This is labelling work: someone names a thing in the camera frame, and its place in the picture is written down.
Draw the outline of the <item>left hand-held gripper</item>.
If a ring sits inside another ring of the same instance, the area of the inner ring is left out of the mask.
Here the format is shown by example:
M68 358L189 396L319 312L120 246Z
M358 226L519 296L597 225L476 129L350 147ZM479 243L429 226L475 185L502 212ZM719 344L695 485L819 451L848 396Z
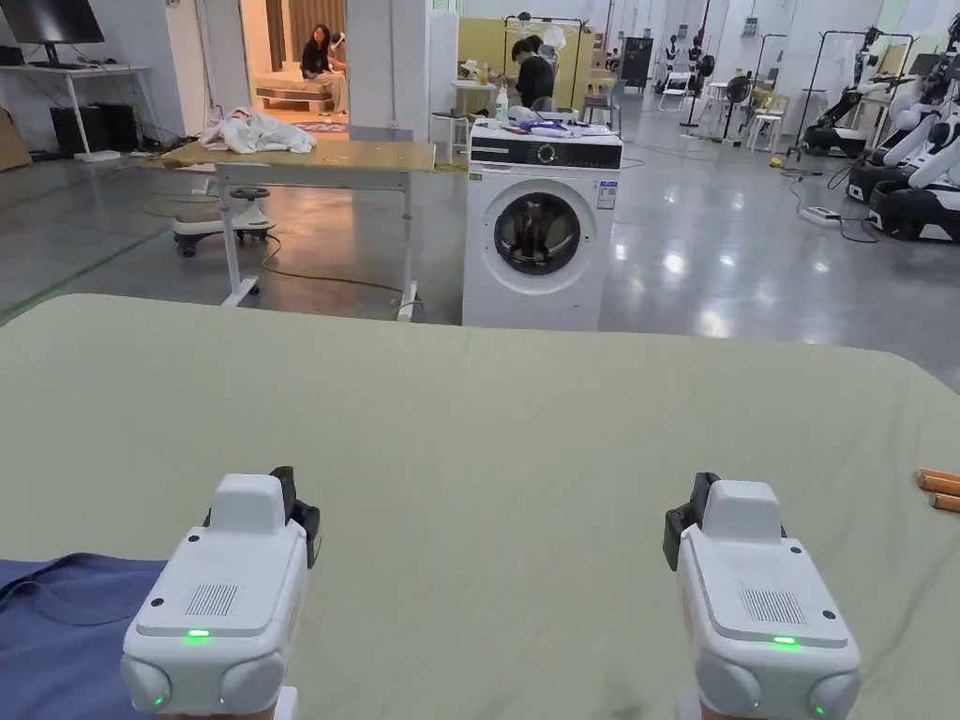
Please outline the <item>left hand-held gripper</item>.
M291 467L225 476L126 631L132 707L179 719L294 719L298 693L286 675L320 525Z

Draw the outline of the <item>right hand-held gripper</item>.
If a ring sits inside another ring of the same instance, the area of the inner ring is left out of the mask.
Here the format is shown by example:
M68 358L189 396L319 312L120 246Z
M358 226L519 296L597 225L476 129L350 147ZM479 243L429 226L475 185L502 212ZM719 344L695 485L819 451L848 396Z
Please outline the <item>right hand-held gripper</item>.
M769 485L698 473L666 513L663 550L695 676L677 718L850 716L861 649Z

